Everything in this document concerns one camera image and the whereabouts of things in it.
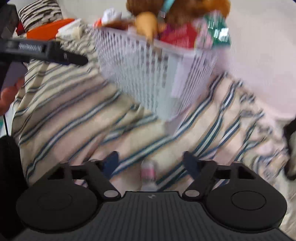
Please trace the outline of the person's left hand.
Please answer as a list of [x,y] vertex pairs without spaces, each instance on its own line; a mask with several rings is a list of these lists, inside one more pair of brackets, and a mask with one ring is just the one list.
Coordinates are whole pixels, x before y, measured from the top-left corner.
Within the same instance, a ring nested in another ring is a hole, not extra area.
[[1,92],[0,115],[4,115],[9,110],[10,105],[15,100],[15,96],[23,86],[24,81],[25,81],[25,78],[21,77],[17,80],[15,85],[5,88]]

